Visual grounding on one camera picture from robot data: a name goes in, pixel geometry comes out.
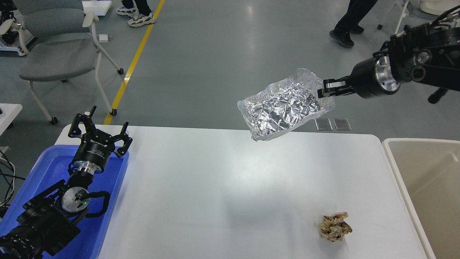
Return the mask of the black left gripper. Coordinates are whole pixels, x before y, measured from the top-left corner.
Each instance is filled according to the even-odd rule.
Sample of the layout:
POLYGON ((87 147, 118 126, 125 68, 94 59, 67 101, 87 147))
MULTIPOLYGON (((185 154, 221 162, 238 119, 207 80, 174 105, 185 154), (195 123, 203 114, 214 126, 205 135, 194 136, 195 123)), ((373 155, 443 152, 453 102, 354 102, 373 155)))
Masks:
POLYGON ((68 132, 70 138, 82 138, 73 158, 73 167, 87 167, 90 174, 102 173, 108 164, 111 153, 114 153, 117 158, 121 158, 128 152, 133 142, 133 138, 127 133, 128 122, 123 124, 120 133, 115 136, 97 129, 92 121, 96 109, 97 106, 94 105, 88 115, 77 113, 68 132), (80 124, 85 127, 84 134, 79 128, 80 124), (115 143, 118 141, 123 141, 123 145, 116 148, 115 143))

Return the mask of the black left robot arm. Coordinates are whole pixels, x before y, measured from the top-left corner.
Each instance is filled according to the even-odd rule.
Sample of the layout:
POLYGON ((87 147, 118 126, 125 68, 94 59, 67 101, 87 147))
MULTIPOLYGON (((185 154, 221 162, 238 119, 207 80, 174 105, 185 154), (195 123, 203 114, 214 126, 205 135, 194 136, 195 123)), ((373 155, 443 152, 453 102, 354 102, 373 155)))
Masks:
POLYGON ((119 134, 112 136, 96 128, 92 115, 77 114, 68 136, 81 139, 74 158, 68 166, 69 179, 60 180, 43 190, 24 205, 18 226, 1 237, 2 259, 41 259, 46 252, 56 255, 81 232, 78 223, 84 218, 103 216, 113 195, 108 191, 90 192, 94 175, 102 173, 115 154, 127 154, 132 138, 128 122, 119 134))

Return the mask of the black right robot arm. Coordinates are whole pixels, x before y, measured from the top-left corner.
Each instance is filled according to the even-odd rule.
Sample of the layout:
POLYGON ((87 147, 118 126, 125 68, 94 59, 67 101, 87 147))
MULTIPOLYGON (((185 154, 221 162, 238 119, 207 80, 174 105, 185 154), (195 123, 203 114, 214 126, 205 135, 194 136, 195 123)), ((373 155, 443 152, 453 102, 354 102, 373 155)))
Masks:
POLYGON ((318 98, 357 94, 369 99, 394 95, 401 84, 417 82, 438 87, 428 102, 437 103, 460 80, 459 6, 436 19, 392 35, 373 57, 359 62, 350 75, 323 81, 318 98))

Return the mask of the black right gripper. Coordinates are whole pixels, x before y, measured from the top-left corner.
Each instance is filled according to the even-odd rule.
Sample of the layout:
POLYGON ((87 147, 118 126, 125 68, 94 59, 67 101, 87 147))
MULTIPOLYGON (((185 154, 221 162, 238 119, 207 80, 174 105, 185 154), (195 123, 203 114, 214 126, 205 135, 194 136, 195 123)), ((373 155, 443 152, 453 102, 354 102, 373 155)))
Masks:
POLYGON ((323 80, 318 98, 358 94, 364 99, 394 95, 400 84, 391 72, 390 58, 370 58, 358 63, 349 76, 323 80))

